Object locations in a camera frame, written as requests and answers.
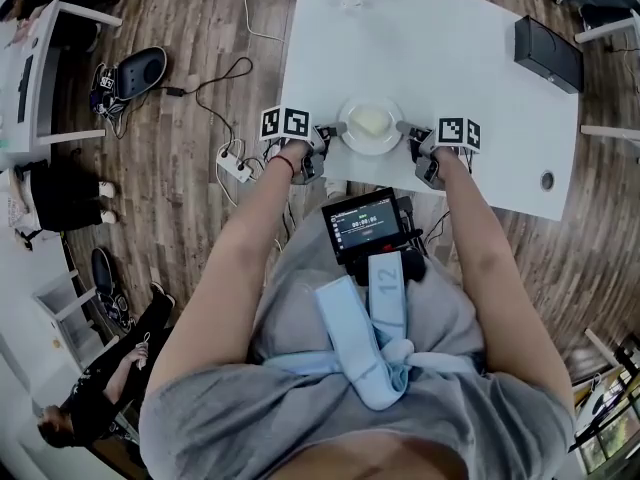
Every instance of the power strip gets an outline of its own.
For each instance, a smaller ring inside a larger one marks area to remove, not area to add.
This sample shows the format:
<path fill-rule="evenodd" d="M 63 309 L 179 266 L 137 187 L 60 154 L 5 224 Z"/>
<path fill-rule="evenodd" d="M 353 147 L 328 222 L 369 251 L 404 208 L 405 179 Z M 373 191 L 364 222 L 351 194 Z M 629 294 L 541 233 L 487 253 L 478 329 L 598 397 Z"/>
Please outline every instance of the power strip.
<path fill-rule="evenodd" d="M 218 153 L 218 158 L 216 158 L 216 162 L 218 162 L 220 167 L 231 174 L 231 176 L 237 179 L 240 183 L 246 183 L 249 177 L 253 174 L 253 169 L 251 169 L 247 164 L 244 164 L 242 169 L 238 169 L 240 160 L 238 160 L 237 156 L 232 155 L 228 151 L 226 154 L 224 151 L 220 151 L 220 153 Z"/>

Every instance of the round hole on table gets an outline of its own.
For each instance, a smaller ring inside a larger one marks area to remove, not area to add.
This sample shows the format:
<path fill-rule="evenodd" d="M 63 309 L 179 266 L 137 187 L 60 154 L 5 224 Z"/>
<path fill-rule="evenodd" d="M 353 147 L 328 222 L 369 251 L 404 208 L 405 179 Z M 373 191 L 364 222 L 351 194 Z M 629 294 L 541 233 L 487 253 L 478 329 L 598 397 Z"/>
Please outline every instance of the round hole on table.
<path fill-rule="evenodd" d="M 551 171 L 544 171 L 540 178 L 540 186 L 545 192 L 549 192 L 555 185 L 556 178 Z"/>

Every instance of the dark hair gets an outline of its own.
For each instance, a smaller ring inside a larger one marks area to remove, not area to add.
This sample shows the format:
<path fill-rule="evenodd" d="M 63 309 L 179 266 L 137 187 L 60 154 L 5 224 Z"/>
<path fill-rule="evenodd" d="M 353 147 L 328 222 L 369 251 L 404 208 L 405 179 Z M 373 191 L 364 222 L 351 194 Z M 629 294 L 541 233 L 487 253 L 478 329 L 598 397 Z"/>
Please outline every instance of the dark hair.
<path fill-rule="evenodd" d="M 73 434 L 68 430 L 56 430 L 56 426 L 48 421 L 38 424 L 38 430 L 42 439 L 54 448 L 73 446 Z"/>
<path fill-rule="evenodd" d="M 16 0 L 5 0 L 4 3 L 0 5 L 0 21 L 3 21 L 7 17 L 7 14 L 11 12 L 15 1 Z"/>

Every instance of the black box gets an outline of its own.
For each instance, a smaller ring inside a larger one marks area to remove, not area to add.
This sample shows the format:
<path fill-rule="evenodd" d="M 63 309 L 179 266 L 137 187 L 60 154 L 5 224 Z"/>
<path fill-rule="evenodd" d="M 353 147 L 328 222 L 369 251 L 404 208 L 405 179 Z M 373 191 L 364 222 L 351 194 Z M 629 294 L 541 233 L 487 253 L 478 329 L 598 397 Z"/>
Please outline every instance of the black box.
<path fill-rule="evenodd" d="M 584 90 L 582 52 L 531 16 L 517 21 L 514 59 L 565 92 Z"/>

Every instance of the table leg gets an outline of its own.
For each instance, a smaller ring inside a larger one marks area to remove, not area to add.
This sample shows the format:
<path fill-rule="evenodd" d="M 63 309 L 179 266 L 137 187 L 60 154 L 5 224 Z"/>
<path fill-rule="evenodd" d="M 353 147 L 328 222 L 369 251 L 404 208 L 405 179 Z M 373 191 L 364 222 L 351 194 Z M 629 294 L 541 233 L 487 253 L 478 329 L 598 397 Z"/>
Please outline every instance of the table leg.
<path fill-rule="evenodd" d="M 627 139 L 632 142 L 640 141 L 640 130 L 628 130 L 626 128 L 609 128 L 607 126 L 580 127 L 583 135 L 597 135 L 599 137 L 612 137 L 614 139 Z"/>
<path fill-rule="evenodd" d="M 50 146 L 59 142 L 69 142 L 70 140 L 97 139 L 106 137 L 106 130 L 87 130 L 84 132 L 58 133 L 55 135 L 44 135 L 36 139 L 38 146 Z"/>
<path fill-rule="evenodd" d="M 119 27 L 122 25 L 122 20 L 120 18 L 116 18 L 115 16 L 111 16 L 103 12 L 94 11 L 93 9 L 87 9 L 86 7 L 80 7 L 79 5 L 60 2 L 60 10 L 68 12 L 69 14 L 88 18 L 99 23 L 111 25 L 112 27 Z"/>
<path fill-rule="evenodd" d="M 580 32 L 574 36 L 576 43 L 586 43 L 587 41 L 593 41 L 600 37 L 605 37 L 617 32 L 618 30 L 624 30 L 625 28 L 633 27 L 633 18 L 627 18 L 626 20 L 616 21 L 615 23 L 608 23 L 601 27 L 592 28 L 585 32 Z"/>

